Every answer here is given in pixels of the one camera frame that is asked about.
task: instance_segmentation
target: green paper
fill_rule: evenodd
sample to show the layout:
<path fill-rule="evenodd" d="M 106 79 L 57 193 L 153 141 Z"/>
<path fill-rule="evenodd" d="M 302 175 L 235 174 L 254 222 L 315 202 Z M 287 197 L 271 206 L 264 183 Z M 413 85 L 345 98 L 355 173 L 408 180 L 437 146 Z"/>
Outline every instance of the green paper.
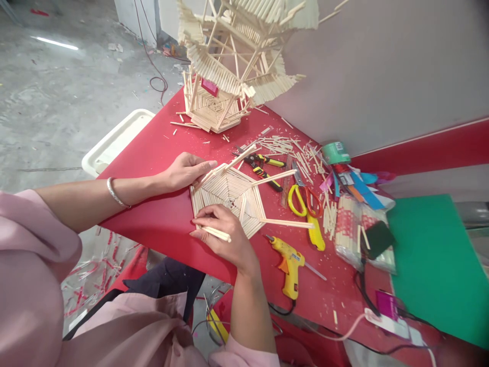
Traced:
<path fill-rule="evenodd" d="M 489 349 L 489 282 L 449 195 L 396 200 L 394 290 L 413 315 Z"/>

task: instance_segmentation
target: yellow glue gun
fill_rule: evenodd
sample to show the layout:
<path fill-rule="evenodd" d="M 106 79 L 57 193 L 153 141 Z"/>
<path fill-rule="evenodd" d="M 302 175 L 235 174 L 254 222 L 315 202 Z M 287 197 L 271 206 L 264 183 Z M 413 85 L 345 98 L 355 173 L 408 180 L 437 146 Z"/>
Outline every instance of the yellow glue gun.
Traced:
<path fill-rule="evenodd" d="M 282 289 L 284 295 L 292 300 L 299 296 L 299 266 L 304 266 L 305 259 L 300 252 L 297 252 L 292 246 L 288 245 L 277 237 L 266 235 L 274 250 L 282 255 L 282 262 L 279 269 L 285 273 L 285 285 Z"/>

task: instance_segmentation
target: bracelet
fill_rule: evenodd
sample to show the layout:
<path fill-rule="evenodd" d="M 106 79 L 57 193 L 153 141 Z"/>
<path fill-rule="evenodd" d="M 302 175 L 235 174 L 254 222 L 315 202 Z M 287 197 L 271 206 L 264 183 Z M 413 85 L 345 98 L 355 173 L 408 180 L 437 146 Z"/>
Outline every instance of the bracelet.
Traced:
<path fill-rule="evenodd" d="M 119 204 L 120 206 L 123 206 L 123 207 L 124 207 L 124 208 L 126 208 L 126 209 L 131 208 L 131 207 L 132 207 L 132 205 L 126 205 L 126 204 L 124 204 L 124 203 L 122 202 L 122 200 L 121 200 L 121 199 L 119 199 L 119 198 L 117 197 L 116 193 L 114 192 L 114 189 L 112 188 L 112 180 L 113 180 L 113 179 L 114 179 L 113 177 L 109 177 L 109 178 L 107 179 L 107 188 L 108 188 L 108 191 L 110 192 L 110 194 L 112 195 L 112 197 L 114 198 L 114 200 L 115 200 L 116 202 L 118 202 L 118 204 Z"/>

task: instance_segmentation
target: pliers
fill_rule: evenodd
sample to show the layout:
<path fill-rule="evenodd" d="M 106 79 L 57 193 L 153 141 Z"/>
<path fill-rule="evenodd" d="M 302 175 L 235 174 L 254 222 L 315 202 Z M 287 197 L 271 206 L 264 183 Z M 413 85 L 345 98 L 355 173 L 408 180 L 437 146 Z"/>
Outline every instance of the pliers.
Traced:
<path fill-rule="evenodd" d="M 244 150 L 241 149 L 240 147 L 236 147 L 240 153 L 243 153 Z M 264 162 L 267 163 L 271 166 L 276 166 L 276 167 L 285 167 L 285 162 L 282 161 L 277 161 L 274 159 L 271 159 L 270 157 L 261 155 L 261 154 L 250 154 L 248 155 L 245 159 L 243 159 L 246 163 L 248 163 L 251 168 L 253 169 L 253 172 L 255 172 L 258 176 L 267 178 L 270 175 L 266 173 L 259 165 L 256 164 L 256 162 Z M 269 181 L 268 184 L 273 187 L 273 189 L 277 192 L 282 192 L 283 187 L 278 184 L 275 180 Z"/>

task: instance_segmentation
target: red table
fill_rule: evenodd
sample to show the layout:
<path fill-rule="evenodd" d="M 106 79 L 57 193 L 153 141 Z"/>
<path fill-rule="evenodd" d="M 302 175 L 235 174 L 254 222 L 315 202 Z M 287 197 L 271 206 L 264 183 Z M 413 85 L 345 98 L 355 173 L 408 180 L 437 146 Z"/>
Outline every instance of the red table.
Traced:
<path fill-rule="evenodd" d="M 290 136 L 301 139 L 303 144 L 310 140 L 301 131 L 289 128 L 279 115 L 270 109 L 264 109 L 270 114 L 254 110 L 248 117 L 243 118 L 240 125 L 226 131 L 224 134 L 230 140 L 228 143 L 223 140 L 222 135 L 170 124 L 170 121 L 180 122 L 176 112 L 184 111 L 183 92 L 180 90 L 99 178 L 153 175 L 167 168 L 183 151 L 191 152 L 204 159 L 217 160 L 219 164 L 230 162 L 234 158 L 231 154 L 235 150 L 234 145 L 240 146 L 252 142 L 269 126 L 274 128 L 268 133 L 269 136 Z M 184 116 L 184 119 L 186 122 L 190 121 L 187 116 Z M 205 141 L 210 141 L 210 144 L 203 144 Z M 270 175 L 281 171 L 280 168 L 269 165 L 266 165 L 265 168 Z M 254 175 L 246 163 L 241 171 L 252 177 Z M 320 175 L 316 175 L 314 190 L 317 194 L 320 192 L 320 183 Z M 305 221 L 304 218 L 295 216 L 289 208 L 282 208 L 281 194 L 276 193 L 269 185 L 260 185 L 259 189 L 268 218 Z M 148 200 L 110 218 L 102 225 L 204 273 L 225 282 L 234 283 L 235 267 L 215 256 L 206 245 L 188 235 L 195 229 L 191 223 L 192 218 L 189 191 L 184 189 Z M 260 259 L 268 300 L 284 309 L 290 308 L 291 301 L 282 293 L 285 274 L 277 268 L 281 257 L 272 249 L 263 234 L 277 236 L 295 247 L 305 256 L 308 263 L 328 279 L 323 281 L 307 268 L 300 268 L 300 291 L 294 312 L 329 329 L 345 333 L 355 318 L 363 313 L 365 303 L 354 286 L 353 268 L 336 255 L 334 244 L 326 239 L 326 250 L 319 252 L 310 244 L 306 229 L 272 224 L 266 224 L 251 238 L 251 243 Z M 367 269 L 367 287 L 372 299 L 374 299 L 374 289 L 391 292 L 390 276 L 369 267 Z M 334 322 L 333 310 L 337 314 L 337 325 Z M 433 330 L 423 329 L 423 335 L 427 343 L 435 344 L 438 338 Z M 352 338 L 381 351 L 406 344 L 395 336 L 386 335 L 366 321 L 359 324 Z M 420 365 L 418 358 L 422 358 L 429 365 L 426 351 L 413 353 L 413 350 L 404 349 L 396 353 L 396 358 L 410 362 L 416 360 L 416 365 Z"/>

